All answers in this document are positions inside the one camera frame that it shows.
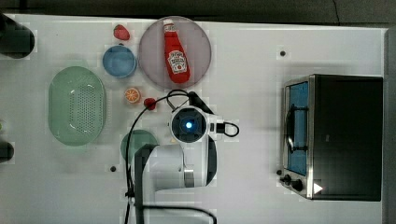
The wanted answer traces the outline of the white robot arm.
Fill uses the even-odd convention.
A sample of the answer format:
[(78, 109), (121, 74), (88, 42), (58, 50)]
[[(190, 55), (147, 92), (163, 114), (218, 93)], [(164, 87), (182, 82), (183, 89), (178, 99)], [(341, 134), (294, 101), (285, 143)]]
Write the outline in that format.
[(171, 145), (146, 144), (133, 157), (135, 223), (149, 224), (149, 210), (166, 211), (172, 206), (155, 202), (164, 189), (199, 188), (215, 177), (218, 160), (214, 135), (224, 130), (206, 105), (182, 106), (172, 112)]

